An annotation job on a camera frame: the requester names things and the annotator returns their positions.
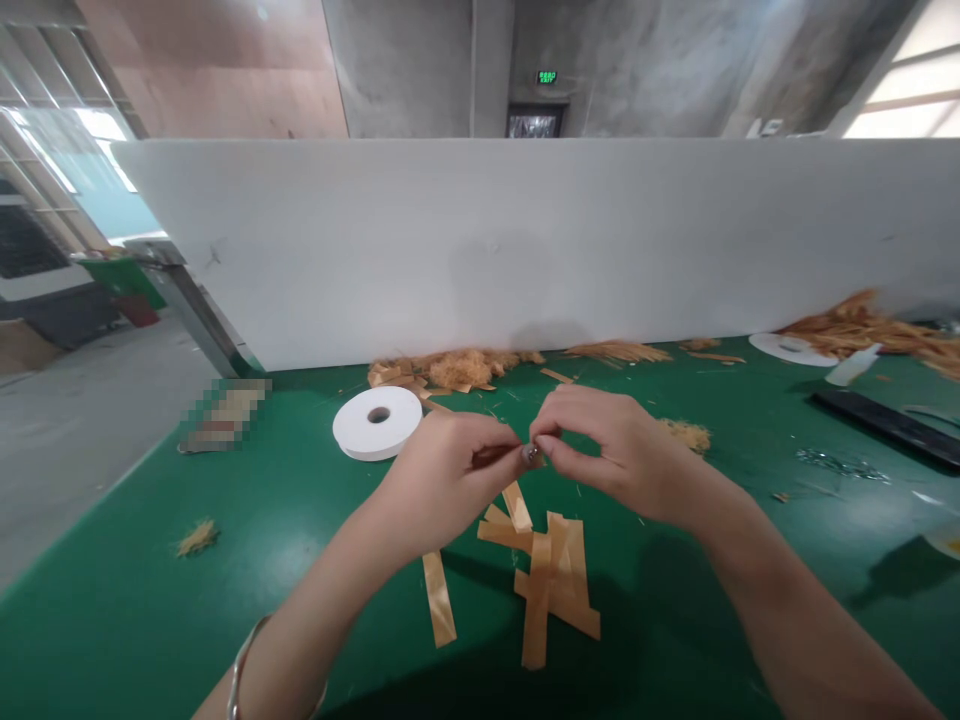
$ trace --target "hand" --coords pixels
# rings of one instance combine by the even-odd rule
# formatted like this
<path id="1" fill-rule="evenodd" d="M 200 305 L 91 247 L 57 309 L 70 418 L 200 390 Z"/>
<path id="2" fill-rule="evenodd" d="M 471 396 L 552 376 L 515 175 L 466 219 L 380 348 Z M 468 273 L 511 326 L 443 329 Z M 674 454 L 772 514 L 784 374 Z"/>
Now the hand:
<path id="1" fill-rule="evenodd" d="M 571 448 L 560 439 L 563 430 L 595 440 L 600 457 Z M 714 490 L 732 486 L 627 395 L 561 385 L 544 401 L 530 437 L 560 474 L 684 529 L 691 529 L 698 508 L 709 506 Z"/>
<path id="2" fill-rule="evenodd" d="M 433 411 L 366 504 L 403 564 L 463 533 L 526 470 L 509 425 L 488 415 Z"/>

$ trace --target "wooden wall panel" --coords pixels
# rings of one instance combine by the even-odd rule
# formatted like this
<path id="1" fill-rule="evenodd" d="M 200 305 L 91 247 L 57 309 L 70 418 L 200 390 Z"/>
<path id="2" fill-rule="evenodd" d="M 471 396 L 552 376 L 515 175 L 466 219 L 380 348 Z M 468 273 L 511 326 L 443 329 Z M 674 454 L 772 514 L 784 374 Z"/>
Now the wooden wall panel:
<path id="1" fill-rule="evenodd" d="M 78 4 L 151 137 L 347 137 L 320 2 Z"/>

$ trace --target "green trash bin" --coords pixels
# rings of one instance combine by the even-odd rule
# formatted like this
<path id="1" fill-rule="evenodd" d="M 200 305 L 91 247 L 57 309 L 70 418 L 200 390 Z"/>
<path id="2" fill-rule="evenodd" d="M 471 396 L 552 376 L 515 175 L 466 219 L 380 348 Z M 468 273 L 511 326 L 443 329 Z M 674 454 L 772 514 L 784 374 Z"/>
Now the green trash bin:
<path id="1" fill-rule="evenodd" d="M 167 303 L 132 258 L 113 260 L 78 260 L 90 273 L 90 277 L 103 285 L 113 297 L 146 295 L 154 310 L 165 308 Z"/>

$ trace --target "fingernail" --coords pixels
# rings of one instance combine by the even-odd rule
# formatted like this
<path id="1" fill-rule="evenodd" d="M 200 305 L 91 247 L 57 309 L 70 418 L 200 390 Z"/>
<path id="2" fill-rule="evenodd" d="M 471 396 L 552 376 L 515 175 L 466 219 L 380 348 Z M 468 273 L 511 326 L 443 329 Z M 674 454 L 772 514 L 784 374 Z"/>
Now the fingernail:
<path id="1" fill-rule="evenodd" d="M 527 443 L 523 446 L 523 461 L 527 464 L 527 467 L 531 470 L 535 470 L 538 467 L 543 467 L 543 455 L 534 443 Z"/>

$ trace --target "white partition board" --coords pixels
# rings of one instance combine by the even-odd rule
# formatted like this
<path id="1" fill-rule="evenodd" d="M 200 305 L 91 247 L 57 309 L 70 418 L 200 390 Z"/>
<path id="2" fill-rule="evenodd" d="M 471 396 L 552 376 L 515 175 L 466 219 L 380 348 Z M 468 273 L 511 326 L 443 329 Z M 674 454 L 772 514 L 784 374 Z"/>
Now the white partition board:
<path id="1" fill-rule="evenodd" d="M 267 370 L 960 305 L 960 141 L 115 145 Z"/>

